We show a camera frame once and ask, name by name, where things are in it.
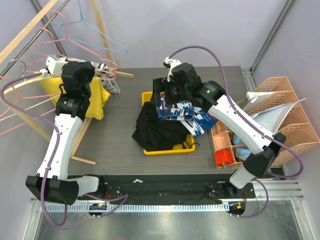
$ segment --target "blue hanger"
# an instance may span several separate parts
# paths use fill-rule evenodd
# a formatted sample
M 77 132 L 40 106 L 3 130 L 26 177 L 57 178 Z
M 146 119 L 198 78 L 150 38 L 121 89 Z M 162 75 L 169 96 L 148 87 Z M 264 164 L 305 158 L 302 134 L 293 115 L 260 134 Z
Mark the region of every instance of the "blue hanger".
M 120 43 L 117 43 L 117 42 L 113 42 L 112 39 L 110 37 L 108 37 L 107 35 L 105 35 L 103 32 L 99 31 L 99 29 L 97 29 L 95 26 L 91 25 L 90 23 L 88 23 L 83 14 L 82 14 L 82 8 L 81 8 L 81 4 L 80 4 L 80 0 L 77 0 L 78 1 L 78 4 L 79 4 L 79 10 L 80 10 L 80 16 L 81 16 L 81 19 L 78 20 L 78 21 L 71 21 L 71 22 L 67 22 L 66 24 L 67 25 L 71 25 L 71 24 L 77 24 L 77 23 L 81 23 L 81 22 L 84 22 L 85 24 L 87 24 L 89 27 L 91 27 L 92 29 L 96 30 L 98 33 L 102 34 L 103 36 L 105 36 L 107 39 L 110 40 L 110 42 L 114 45 L 118 45 L 122 48 L 125 49 L 125 51 L 117 51 L 117 50 L 113 50 L 113 49 L 109 49 L 109 48 L 106 48 L 106 47 L 103 47 L 103 46 L 99 46 L 99 45 L 95 45 L 95 44 L 92 44 L 92 43 L 89 43 L 89 42 L 86 42 L 86 41 L 82 41 L 78 38 L 75 38 L 75 37 L 71 37 L 69 36 L 69 38 L 71 38 L 72 40 L 76 41 L 76 42 L 79 42 L 79 43 L 82 43 L 82 44 L 86 44 L 86 45 L 89 45 L 89 46 L 93 46 L 93 47 L 96 47 L 96 48 L 100 48 L 100 49 L 105 49 L 105 50 L 108 50 L 108 51 L 111 51 L 111 52 L 115 52 L 115 53 L 119 53 L 119 54 L 127 54 L 128 53 L 128 49 L 121 45 Z M 62 24 L 51 24 L 51 26 L 59 26 L 59 27 L 63 27 L 65 25 L 65 23 L 62 23 Z M 56 33 L 59 33 L 61 35 L 64 35 L 65 36 L 65 33 L 62 32 L 62 31 L 59 31 L 59 30 L 56 30 L 53 28 L 53 30 L 56 32 Z

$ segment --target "gray table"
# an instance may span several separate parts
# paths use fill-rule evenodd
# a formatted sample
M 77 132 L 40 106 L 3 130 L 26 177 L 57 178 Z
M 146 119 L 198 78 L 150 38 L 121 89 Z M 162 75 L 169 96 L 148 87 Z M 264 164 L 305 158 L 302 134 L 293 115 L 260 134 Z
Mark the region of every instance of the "gray table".
M 141 111 L 141 94 L 152 91 L 152 79 L 168 74 L 165 68 L 130 68 L 121 71 L 135 78 L 117 77 L 120 95 L 112 95 L 104 106 L 104 118 L 93 119 L 76 153 L 77 157 L 96 161 L 96 166 L 71 160 L 70 175 L 138 175 L 138 174 L 212 174 L 231 173 L 217 170 L 211 137 L 204 134 L 196 139 L 200 146 L 188 154 L 147 156 L 132 139 L 136 119 Z M 197 67 L 203 82 L 213 80 L 223 86 L 218 67 Z M 225 68 L 229 91 L 238 102 L 247 88 L 239 66 Z

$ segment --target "black cloth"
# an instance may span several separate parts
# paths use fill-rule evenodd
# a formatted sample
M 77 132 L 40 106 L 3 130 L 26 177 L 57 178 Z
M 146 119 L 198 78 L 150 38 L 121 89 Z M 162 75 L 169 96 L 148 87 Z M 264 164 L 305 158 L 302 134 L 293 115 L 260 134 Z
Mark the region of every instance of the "black cloth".
M 133 139 L 148 152 L 172 150 L 175 144 L 183 144 L 189 134 L 180 121 L 160 120 L 149 101 L 144 103 L 135 127 Z

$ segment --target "gray wall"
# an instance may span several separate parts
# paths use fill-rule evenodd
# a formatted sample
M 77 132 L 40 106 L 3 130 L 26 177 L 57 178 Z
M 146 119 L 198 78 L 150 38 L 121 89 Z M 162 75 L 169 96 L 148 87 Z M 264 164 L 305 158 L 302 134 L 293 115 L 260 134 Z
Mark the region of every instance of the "gray wall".
M 48 0 L 41 0 L 42 5 Z M 96 25 L 88 0 L 80 0 L 83 15 Z M 285 0 L 98 0 L 107 33 L 129 49 L 113 54 L 121 68 L 162 67 L 163 60 L 181 47 L 203 45 L 212 49 L 225 66 L 249 67 L 271 29 Z M 62 11 L 68 21 L 80 18 L 76 0 Z M 70 35 L 102 45 L 97 32 L 82 23 L 69 28 Z M 72 44 L 63 43 L 71 57 L 99 59 Z M 105 52 L 99 48 L 104 57 Z M 195 66 L 216 66 L 202 50 L 179 55 Z
M 0 50 L 10 43 L 10 41 L 26 26 L 26 24 L 35 16 L 35 12 L 26 0 L 1 1 L 0 7 Z M 8 61 L 19 52 L 23 45 L 31 39 L 36 29 L 31 31 L 26 40 L 21 43 L 18 48 L 11 54 L 2 64 L 0 64 L 0 72 L 5 68 Z M 43 35 L 40 41 L 48 41 L 48 36 Z M 27 63 L 36 60 L 38 56 L 27 52 L 22 58 Z M 21 76 L 20 63 L 8 72 L 6 75 L 11 79 Z M 0 80 L 0 88 L 7 81 Z M 45 94 L 39 83 L 35 83 L 19 89 L 22 96 L 35 96 Z M 38 100 L 22 100 L 19 106 L 29 107 Z M 33 111 L 42 114 L 54 106 L 50 102 L 33 109 Z M 2 114 L 7 107 L 0 103 L 0 114 Z M 0 122 L 0 133 L 23 123 L 17 116 Z M 51 133 L 51 128 L 41 124 L 48 133 Z M 48 142 L 41 137 L 31 127 L 25 125 L 14 131 L 0 136 L 0 233 L 2 240 L 21 240 L 26 230 L 25 226 L 29 220 L 30 209 L 29 202 L 31 193 L 25 186 L 27 175 L 34 175 L 40 166 Z
M 317 135 L 320 136 L 320 27 L 319 0 L 298 0 L 271 47 L 259 65 L 256 77 L 259 83 L 266 78 L 287 76 Z M 320 238 L 320 147 L 301 155 L 304 172 L 298 177 L 303 190 L 313 228 Z M 297 171 L 296 160 L 287 163 L 289 173 Z

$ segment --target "white paper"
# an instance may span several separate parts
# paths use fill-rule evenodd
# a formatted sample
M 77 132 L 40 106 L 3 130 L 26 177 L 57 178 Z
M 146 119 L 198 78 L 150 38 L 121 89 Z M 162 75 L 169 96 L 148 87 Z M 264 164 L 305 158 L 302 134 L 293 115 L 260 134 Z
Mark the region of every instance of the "white paper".
M 302 99 L 296 102 L 282 104 L 279 106 L 274 106 L 264 111 L 253 114 L 250 117 L 254 119 L 262 127 L 264 127 L 265 129 L 275 134 L 278 131 L 281 124 L 283 123 L 283 121 L 285 120 L 288 113 L 291 111 L 291 109 L 298 102 L 303 100 L 305 99 Z
M 246 93 L 245 99 L 241 104 L 240 108 L 246 113 L 261 103 L 263 100 L 267 99 L 274 91 L 248 91 Z

